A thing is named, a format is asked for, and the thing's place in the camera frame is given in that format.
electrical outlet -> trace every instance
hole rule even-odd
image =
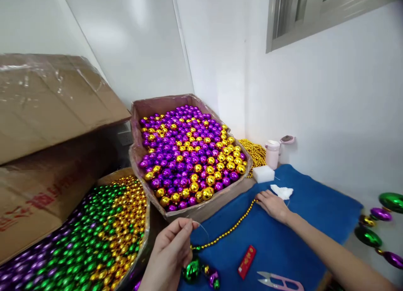
[[[118,133],[118,140],[122,146],[130,145],[133,143],[131,131],[122,131]]]

window frame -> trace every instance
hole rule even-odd
[[[273,38],[278,28],[279,9],[286,8],[276,0],[269,0],[269,17],[267,20],[266,53],[277,50],[313,34],[324,31],[354,17],[380,8],[395,0],[307,0],[304,18],[298,21],[287,20],[287,31],[280,37]],[[294,15],[295,0],[288,5],[288,10]]]

blue towel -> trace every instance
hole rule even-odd
[[[291,165],[280,166],[275,175],[280,180],[255,184],[246,193],[226,204],[219,212],[202,223],[212,241],[231,228],[245,213],[255,195],[270,184],[293,188],[288,208],[298,213],[311,225],[343,244],[357,224],[362,205],[311,177],[296,171]],[[191,235],[192,244],[205,244],[207,234],[198,228]],[[249,245],[256,249],[256,256],[245,280],[237,269]],[[258,279],[257,271],[277,274],[299,281],[305,291],[315,291],[326,268],[314,252],[290,228],[271,218],[255,204],[249,215],[229,236],[199,253],[202,261],[218,269],[221,290],[274,290]],[[179,290],[210,290],[204,277],[194,285],[183,280]]]

hand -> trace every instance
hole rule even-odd
[[[256,195],[257,202],[272,218],[280,223],[288,224],[287,220],[292,212],[287,208],[284,201],[273,194],[270,190],[261,191]]]
[[[190,234],[198,226],[192,219],[178,218],[158,234],[139,291],[178,288],[182,267],[193,258]]]

cardboard box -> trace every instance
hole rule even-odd
[[[0,55],[0,164],[129,117],[83,57]]]
[[[159,201],[154,195],[153,190],[149,187],[148,183],[143,179],[145,171],[138,165],[141,162],[143,156],[147,153],[146,148],[142,144],[141,126],[139,120],[142,117],[148,117],[155,113],[166,113],[167,111],[174,110],[178,106],[189,104],[197,106],[203,113],[209,113],[212,119],[215,119],[220,124],[224,124],[220,118],[199,98],[193,94],[178,95],[178,96],[166,96],[145,100],[138,100],[133,102],[132,105],[132,117],[131,127],[133,134],[133,144],[129,149],[129,157],[134,174],[141,181],[146,195],[150,198],[151,203],[158,209],[158,211],[164,216],[168,222],[172,222],[176,218],[192,218],[193,220],[201,223],[215,214],[222,206],[236,198],[241,193],[247,191],[255,181],[253,179],[245,179],[245,175],[241,176],[238,181],[231,184],[229,187],[224,188],[220,192],[214,194],[214,196],[206,202],[188,207],[183,210],[166,212],[160,205]],[[227,133],[232,136],[230,127],[228,127]],[[249,172],[252,167],[252,159],[245,148],[239,143],[238,140],[235,144],[242,148],[242,152],[246,156],[248,165],[246,172]]]
[[[116,157],[98,133],[0,167],[0,264],[59,228]]]
[[[97,185],[108,185],[122,177],[131,175],[134,175],[132,168],[123,168],[99,179],[97,181]],[[116,291],[133,289],[134,286],[132,285],[133,283],[135,283],[134,279],[142,274],[143,271],[146,269],[157,235],[167,225],[168,224],[164,220],[162,215],[158,212],[154,205],[150,203],[150,200],[148,199],[143,245],[141,246],[133,265],[130,267],[125,277],[120,281],[118,287],[116,288]]]

